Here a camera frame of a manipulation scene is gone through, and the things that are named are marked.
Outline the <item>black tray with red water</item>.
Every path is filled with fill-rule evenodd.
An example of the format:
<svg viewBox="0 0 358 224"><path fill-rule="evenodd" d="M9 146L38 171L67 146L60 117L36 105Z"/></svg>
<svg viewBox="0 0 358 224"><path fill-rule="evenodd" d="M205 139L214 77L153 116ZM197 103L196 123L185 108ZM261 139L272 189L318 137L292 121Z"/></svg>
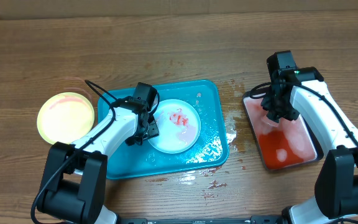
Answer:
<svg viewBox="0 0 358 224"><path fill-rule="evenodd" d="M323 150L302 116L274 122L260 105L261 98L243 95L243 105L264 167L276 171L323 158Z"/></svg>

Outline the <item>yellow plate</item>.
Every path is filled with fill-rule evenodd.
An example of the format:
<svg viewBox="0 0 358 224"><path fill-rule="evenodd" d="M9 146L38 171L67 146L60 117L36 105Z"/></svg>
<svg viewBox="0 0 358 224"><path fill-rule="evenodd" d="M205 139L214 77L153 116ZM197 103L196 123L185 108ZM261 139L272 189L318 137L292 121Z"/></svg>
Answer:
<svg viewBox="0 0 358 224"><path fill-rule="evenodd" d="M94 108L85 96L74 92L59 93L39 110L37 129L49 144L69 144L85 136L94 124Z"/></svg>

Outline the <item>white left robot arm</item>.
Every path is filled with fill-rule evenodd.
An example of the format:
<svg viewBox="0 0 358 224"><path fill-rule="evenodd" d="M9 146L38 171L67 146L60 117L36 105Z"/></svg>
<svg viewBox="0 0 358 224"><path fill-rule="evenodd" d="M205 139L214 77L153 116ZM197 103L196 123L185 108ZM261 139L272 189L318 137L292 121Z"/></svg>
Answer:
<svg viewBox="0 0 358 224"><path fill-rule="evenodd" d="M117 223L118 216L104 205L108 159L123 143L140 146L159 135L154 113L160 95L138 83L133 95L105 102L108 115L88 134L50 148L30 211L34 223L36 212L60 223Z"/></svg>

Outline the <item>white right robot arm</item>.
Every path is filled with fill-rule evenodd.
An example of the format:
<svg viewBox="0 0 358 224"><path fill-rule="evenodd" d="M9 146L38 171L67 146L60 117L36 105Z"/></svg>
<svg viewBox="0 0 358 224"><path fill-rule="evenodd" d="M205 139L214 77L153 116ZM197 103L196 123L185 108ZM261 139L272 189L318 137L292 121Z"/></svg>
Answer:
<svg viewBox="0 0 358 224"><path fill-rule="evenodd" d="M262 100L268 119L301 116L321 146L325 161L309 200L287 207L284 223L351 222L358 215L358 129L331 96L314 67L298 68L289 50L267 59L270 82Z"/></svg>

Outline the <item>teal plastic tray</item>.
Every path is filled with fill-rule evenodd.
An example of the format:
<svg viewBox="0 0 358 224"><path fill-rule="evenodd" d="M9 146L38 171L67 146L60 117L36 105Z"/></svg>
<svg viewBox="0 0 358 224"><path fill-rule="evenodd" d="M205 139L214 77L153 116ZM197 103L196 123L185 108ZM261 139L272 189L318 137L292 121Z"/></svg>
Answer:
<svg viewBox="0 0 358 224"><path fill-rule="evenodd" d="M160 100L178 99L190 104L200 116L200 135L189 149L169 154L153 147L121 144L108 160L106 177L128 179L220 166L229 156L223 112L217 86L195 80L154 86Z"/></svg>

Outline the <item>light blue plate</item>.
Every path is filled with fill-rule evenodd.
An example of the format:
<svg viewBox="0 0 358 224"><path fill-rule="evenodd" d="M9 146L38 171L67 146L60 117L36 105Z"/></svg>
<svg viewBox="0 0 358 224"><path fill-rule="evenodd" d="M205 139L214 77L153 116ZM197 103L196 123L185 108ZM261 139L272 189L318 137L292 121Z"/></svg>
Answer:
<svg viewBox="0 0 358 224"><path fill-rule="evenodd" d="M149 139L156 150L168 154L184 152L192 147L200 136L200 116L189 103L163 100L154 113L159 135Z"/></svg>

